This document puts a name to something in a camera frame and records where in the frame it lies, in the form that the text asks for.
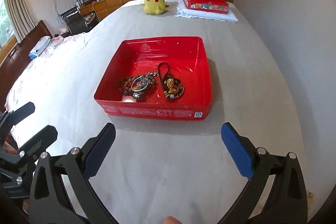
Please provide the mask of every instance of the black mesh chair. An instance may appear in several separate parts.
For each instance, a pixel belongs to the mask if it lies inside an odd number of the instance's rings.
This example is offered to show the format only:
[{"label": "black mesh chair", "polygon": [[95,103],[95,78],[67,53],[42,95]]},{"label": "black mesh chair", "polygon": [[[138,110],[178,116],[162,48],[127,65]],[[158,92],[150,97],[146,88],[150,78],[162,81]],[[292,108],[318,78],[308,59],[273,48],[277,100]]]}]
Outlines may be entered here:
[{"label": "black mesh chair", "polygon": [[61,14],[61,17],[68,25],[71,35],[90,31],[85,18],[81,15],[77,6]]}]

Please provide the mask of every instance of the silver ring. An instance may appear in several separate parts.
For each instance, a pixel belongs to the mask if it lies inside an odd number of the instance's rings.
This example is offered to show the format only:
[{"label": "silver ring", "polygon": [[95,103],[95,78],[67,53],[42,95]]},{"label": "silver ring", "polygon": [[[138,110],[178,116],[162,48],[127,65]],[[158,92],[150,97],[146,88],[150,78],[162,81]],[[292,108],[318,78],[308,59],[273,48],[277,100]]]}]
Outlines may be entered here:
[{"label": "silver ring", "polygon": [[[137,81],[137,80],[140,79],[140,78],[147,79],[147,85],[146,85],[144,88],[142,88],[141,90],[135,90],[135,89],[133,88],[133,85],[134,85],[135,81]],[[133,83],[132,83],[132,85],[131,85],[131,89],[132,89],[133,92],[140,92],[140,91],[145,90],[145,89],[148,87],[148,85],[149,85],[149,79],[148,79],[148,77],[147,77],[147,76],[145,76],[145,77],[144,77],[144,76],[139,76],[137,79],[135,79],[135,80],[133,81]]]}]

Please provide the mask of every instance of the yellow stuffed toy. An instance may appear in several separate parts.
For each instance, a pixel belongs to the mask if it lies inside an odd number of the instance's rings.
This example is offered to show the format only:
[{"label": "yellow stuffed toy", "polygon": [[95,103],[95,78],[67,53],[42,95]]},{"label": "yellow stuffed toy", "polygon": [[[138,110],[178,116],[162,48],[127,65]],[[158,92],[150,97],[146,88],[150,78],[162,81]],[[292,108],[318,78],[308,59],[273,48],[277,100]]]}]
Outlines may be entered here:
[{"label": "yellow stuffed toy", "polygon": [[165,0],[144,0],[144,4],[142,4],[143,10],[148,15],[161,15],[164,13],[166,7]]}]

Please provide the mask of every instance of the window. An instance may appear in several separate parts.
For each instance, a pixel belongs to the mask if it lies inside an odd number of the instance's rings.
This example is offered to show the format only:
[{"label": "window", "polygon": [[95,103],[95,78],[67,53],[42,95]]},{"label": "window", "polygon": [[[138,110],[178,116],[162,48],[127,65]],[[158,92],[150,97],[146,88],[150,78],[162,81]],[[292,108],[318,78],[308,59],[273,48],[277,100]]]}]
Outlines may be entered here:
[{"label": "window", "polygon": [[5,1],[0,0],[0,50],[13,34],[14,31],[7,15]]}]

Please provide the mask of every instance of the human hand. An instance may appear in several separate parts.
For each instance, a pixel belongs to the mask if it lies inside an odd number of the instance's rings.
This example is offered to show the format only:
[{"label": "human hand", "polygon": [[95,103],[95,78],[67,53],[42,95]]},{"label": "human hand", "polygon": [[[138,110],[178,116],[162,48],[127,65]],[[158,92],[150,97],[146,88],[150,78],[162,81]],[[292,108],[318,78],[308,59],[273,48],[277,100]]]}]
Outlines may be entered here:
[{"label": "human hand", "polygon": [[181,222],[179,222],[176,218],[172,217],[172,216],[168,216],[163,224],[182,224]]},{"label": "human hand", "polygon": [[14,154],[14,155],[17,154],[16,150],[7,142],[4,143],[3,148],[6,153]]}]

